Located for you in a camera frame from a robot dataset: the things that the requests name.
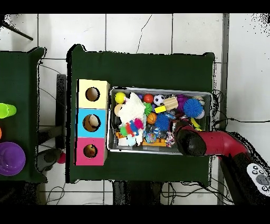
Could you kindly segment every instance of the yellow ball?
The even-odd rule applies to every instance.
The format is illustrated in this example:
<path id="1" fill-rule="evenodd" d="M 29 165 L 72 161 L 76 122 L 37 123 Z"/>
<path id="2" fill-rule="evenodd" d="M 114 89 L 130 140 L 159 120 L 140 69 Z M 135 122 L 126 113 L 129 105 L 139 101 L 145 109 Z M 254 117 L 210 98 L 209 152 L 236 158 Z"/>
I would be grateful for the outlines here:
<path id="1" fill-rule="evenodd" d="M 124 102 L 125 94 L 123 92 L 118 92 L 115 96 L 114 99 L 118 104 L 122 104 Z"/>

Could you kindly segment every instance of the green cup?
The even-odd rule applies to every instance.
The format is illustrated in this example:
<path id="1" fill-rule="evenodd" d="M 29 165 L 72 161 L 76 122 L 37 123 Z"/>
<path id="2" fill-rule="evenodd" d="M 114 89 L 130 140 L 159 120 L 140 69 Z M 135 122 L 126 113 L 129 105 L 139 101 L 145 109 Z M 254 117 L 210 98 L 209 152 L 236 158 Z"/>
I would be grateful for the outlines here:
<path id="1" fill-rule="evenodd" d="M 3 104 L 0 103 L 0 119 L 3 119 L 5 117 L 10 117 L 14 114 L 16 114 L 17 109 L 15 106 L 10 104 Z"/>

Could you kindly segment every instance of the soccer ball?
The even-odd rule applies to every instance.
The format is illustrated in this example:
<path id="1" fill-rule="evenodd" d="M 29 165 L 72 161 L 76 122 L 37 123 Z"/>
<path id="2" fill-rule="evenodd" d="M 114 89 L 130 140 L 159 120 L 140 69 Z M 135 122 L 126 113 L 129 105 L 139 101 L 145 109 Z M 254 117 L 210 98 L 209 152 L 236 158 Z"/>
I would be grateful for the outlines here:
<path id="1" fill-rule="evenodd" d="M 156 95 L 154 97 L 154 104 L 156 104 L 157 106 L 162 106 L 164 105 L 164 99 L 165 97 L 163 95 Z"/>

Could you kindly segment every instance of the blue spiky ball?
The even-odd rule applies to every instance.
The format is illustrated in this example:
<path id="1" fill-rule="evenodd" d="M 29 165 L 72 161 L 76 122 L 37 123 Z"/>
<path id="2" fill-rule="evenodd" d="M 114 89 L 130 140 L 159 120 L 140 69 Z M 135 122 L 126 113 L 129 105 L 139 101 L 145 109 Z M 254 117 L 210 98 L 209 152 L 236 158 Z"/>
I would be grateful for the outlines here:
<path id="1" fill-rule="evenodd" d="M 159 127 L 161 131 L 168 130 L 169 123 L 169 118 L 165 114 L 158 114 L 155 126 Z"/>
<path id="2" fill-rule="evenodd" d="M 188 117 L 198 117 L 201 114 L 201 112 L 203 112 L 203 106 L 197 99 L 188 99 L 185 102 L 183 109 L 184 113 Z"/>

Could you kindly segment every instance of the orange ball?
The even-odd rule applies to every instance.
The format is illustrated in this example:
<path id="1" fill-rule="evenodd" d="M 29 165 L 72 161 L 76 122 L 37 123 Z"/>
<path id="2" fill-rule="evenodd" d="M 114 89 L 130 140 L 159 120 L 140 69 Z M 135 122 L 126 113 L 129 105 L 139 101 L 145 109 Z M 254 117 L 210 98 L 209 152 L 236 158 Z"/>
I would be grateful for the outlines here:
<path id="1" fill-rule="evenodd" d="M 156 122 L 157 119 L 157 115 L 154 112 L 151 112 L 148 116 L 147 116 L 147 123 L 148 124 L 154 124 Z"/>

